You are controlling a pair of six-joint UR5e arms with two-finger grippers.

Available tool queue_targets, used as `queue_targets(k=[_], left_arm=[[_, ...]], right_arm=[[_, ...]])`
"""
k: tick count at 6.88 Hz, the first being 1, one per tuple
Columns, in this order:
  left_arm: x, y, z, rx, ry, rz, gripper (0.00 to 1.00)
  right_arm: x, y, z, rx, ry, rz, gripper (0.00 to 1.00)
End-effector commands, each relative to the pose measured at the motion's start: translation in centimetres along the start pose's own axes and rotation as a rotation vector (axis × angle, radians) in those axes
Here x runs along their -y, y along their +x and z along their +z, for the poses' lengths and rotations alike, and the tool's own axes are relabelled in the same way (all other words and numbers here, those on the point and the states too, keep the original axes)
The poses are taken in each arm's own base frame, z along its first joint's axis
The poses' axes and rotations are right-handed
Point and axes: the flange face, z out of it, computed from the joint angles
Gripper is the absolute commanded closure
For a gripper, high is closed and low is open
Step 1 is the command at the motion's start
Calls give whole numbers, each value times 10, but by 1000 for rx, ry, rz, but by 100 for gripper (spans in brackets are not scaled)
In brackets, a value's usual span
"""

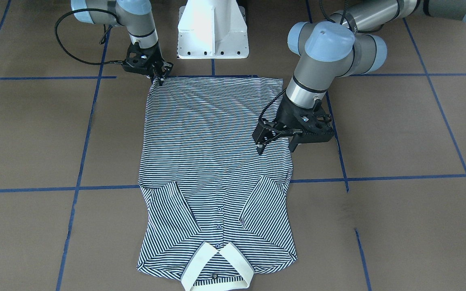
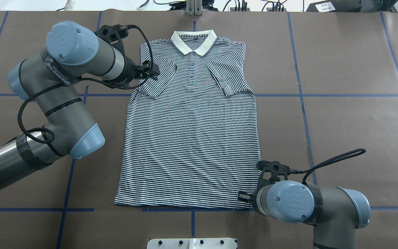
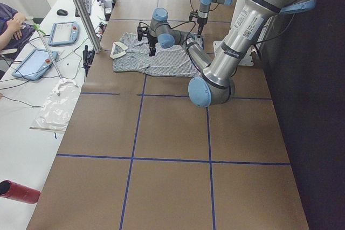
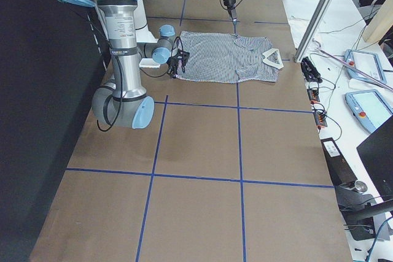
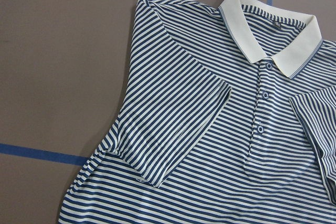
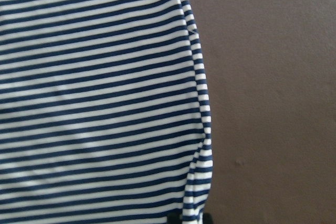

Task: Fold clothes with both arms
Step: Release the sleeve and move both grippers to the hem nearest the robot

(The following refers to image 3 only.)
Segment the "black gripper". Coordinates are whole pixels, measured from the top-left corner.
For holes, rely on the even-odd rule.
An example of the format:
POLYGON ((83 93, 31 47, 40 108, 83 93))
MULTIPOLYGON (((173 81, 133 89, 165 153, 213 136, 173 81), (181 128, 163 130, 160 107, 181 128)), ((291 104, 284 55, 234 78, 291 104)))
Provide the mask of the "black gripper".
POLYGON ((206 18, 198 17, 197 22, 199 24, 198 31, 197 31, 197 37, 201 37, 202 31, 203 31, 203 25, 206 24, 206 18))
POLYGON ((149 57, 152 57, 155 55, 156 53, 156 44, 157 44, 157 38, 147 34, 147 38, 148 38, 148 42, 149 42, 149 57))

